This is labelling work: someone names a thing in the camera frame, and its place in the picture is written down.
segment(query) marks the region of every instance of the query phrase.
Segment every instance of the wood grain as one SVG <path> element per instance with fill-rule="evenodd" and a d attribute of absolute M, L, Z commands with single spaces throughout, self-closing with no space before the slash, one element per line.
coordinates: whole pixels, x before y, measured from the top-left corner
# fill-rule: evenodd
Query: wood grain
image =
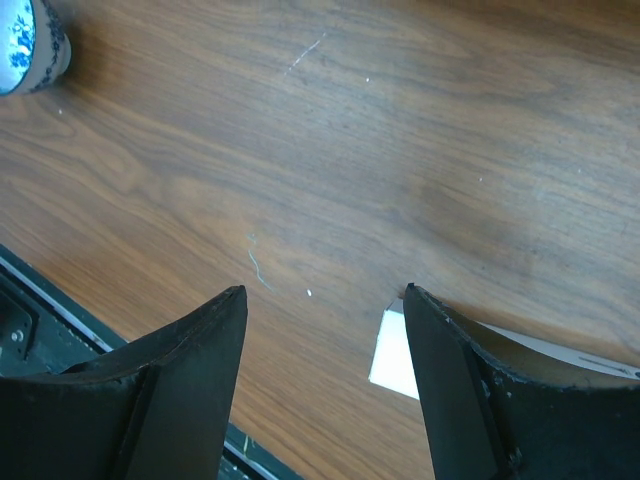
<path fill-rule="evenodd" d="M 409 281 L 640 363 L 637 2 L 54 4 L 74 60 L 0 99 L 0 241 L 129 339 L 247 285 L 233 421 L 305 477 L 432 478 L 367 380 Z"/>

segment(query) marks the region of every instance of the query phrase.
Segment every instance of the wooden table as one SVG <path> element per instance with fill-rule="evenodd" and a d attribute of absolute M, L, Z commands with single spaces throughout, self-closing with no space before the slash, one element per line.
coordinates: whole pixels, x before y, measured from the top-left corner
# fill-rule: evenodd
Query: wooden table
<path fill-rule="evenodd" d="M 432 478 L 367 379 L 409 281 L 640 362 L 637 2 L 51 1 L 0 241 L 128 339 L 247 285 L 232 420 L 303 476 Z"/>

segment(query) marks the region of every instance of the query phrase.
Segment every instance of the blue and white ceramic cup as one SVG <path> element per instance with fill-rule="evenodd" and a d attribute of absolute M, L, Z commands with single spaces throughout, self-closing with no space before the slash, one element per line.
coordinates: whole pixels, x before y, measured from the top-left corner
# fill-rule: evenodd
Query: blue and white ceramic cup
<path fill-rule="evenodd" d="M 71 44 L 49 0 L 0 0 L 0 96 L 50 85 L 71 61 Z"/>

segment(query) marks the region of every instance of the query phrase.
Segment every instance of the screw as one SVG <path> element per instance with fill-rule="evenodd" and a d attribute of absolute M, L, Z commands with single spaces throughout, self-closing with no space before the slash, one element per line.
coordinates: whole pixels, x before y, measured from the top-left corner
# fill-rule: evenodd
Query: screw
<path fill-rule="evenodd" d="M 24 340 L 24 333 L 22 333 L 22 330 L 16 330 L 13 332 L 11 334 L 11 340 L 14 342 L 22 342 L 22 340 Z"/>

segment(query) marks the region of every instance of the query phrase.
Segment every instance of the scratch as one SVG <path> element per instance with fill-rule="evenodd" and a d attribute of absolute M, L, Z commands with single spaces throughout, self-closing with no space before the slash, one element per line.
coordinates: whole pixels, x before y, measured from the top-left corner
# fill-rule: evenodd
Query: scratch
<path fill-rule="evenodd" d="M 314 48 L 316 48 L 318 45 L 320 45 L 320 42 L 321 42 L 321 41 L 322 41 L 322 39 L 323 39 L 324 37 L 326 37 L 326 36 L 327 36 L 327 32 L 324 32 L 324 33 L 322 34 L 322 37 L 320 37 L 316 43 L 314 43 L 314 44 L 313 44 L 313 45 L 311 45 L 309 48 L 307 48 L 304 52 L 302 52 L 302 55 L 300 55 L 300 56 L 296 59 L 296 61 L 295 61 L 295 62 L 293 62 L 293 63 L 291 64 L 291 66 L 289 67 L 289 70 L 287 70 L 286 72 L 284 72 L 285 77 L 287 76 L 287 74 L 288 74 L 291 70 L 293 70 L 293 69 L 295 68 L 295 66 L 296 66 L 296 65 L 298 65 L 298 64 L 302 61 L 302 59 L 303 59 L 304 57 L 306 57 L 309 53 L 311 53 L 311 51 L 312 51 Z"/>
<path fill-rule="evenodd" d="M 247 235 L 247 238 L 251 242 L 253 242 L 254 245 L 258 244 L 258 241 L 256 240 L 256 237 L 254 235 Z M 262 278 L 262 274 L 260 273 L 260 265 L 258 265 L 258 261 L 256 260 L 256 257 L 253 256 L 253 253 L 251 253 L 251 249 L 247 250 L 247 253 L 249 253 L 249 258 L 251 259 L 251 261 L 256 267 L 256 277 L 258 277 L 258 280 L 260 280 L 260 283 L 262 283 L 265 287 L 267 287 L 272 292 L 275 292 L 275 290 L 271 287 L 271 285 L 269 285 L 266 282 L 266 280 Z"/>

